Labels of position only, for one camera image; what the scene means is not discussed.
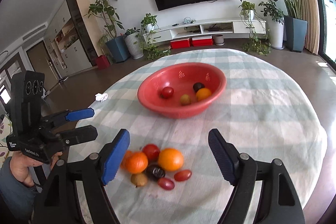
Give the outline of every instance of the hand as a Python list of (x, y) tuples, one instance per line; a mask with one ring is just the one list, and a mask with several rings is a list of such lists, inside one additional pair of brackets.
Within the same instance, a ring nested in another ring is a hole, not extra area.
[[(58, 152), (52, 157), (52, 163), (50, 168), (52, 169), (55, 163), (58, 161), (58, 156), (61, 156), (62, 152)], [(42, 165), (42, 162), (29, 158), (22, 154), (21, 151), (15, 151), (13, 153), (12, 159), (10, 160), (9, 166), (13, 176), (22, 182), (27, 187), (33, 187), (34, 181), (31, 174), (29, 173), (29, 166), (36, 167)]]

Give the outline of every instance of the black fruit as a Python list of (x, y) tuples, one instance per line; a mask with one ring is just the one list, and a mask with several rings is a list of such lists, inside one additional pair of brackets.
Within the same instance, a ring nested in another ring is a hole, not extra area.
[(195, 92), (198, 92), (198, 90), (203, 89), (203, 88), (205, 88), (205, 85), (203, 85), (202, 83), (195, 83), (193, 85), (193, 89)]
[(160, 178), (164, 178), (166, 172), (158, 165), (150, 165), (146, 169), (146, 175), (151, 180), (157, 181)]

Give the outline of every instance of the blue planter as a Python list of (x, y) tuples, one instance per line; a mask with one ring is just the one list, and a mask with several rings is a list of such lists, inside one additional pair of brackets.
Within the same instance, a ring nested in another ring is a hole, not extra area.
[(292, 52), (302, 52), (307, 33), (307, 21), (285, 16), (286, 47)]
[(106, 42), (106, 46), (117, 63), (124, 62), (130, 57), (123, 35), (110, 39)]

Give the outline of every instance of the blue gripper pad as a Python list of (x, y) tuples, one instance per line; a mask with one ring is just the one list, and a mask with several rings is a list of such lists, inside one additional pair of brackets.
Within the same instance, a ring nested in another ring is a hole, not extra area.
[(107, 185), (107, 183), (116, 176), (129, 143), (129, 132), (126, 129), (121, 129), (112, 143), (107, 143), (100, 151), (101, 181), (103, 185)]
[(91, 118), (94, 114), (95, 111), (91, 107), (89, 107), (86, 109), (69, 112), (68, 115), (65, 116), (65, 119), (67, 119), (68, 121), (78, 121)]
[(235, 176), (235, 165), (237, 168), (239, 161), (232, 154), (228, 143), (224, 140), (217, 129), (212, 129), (209, 132), (208, 144), (224, 179), (230, 182), (231, 185), (235, 186), (238, 182), (238, 178)]

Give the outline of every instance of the curtain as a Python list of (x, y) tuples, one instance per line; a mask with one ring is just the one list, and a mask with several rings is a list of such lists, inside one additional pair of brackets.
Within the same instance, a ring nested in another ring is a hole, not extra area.
[(320, 14), (317, 0), (303, 0), (303, 20), (308, 21), (305, 48), (318, 54), (320, 42)]

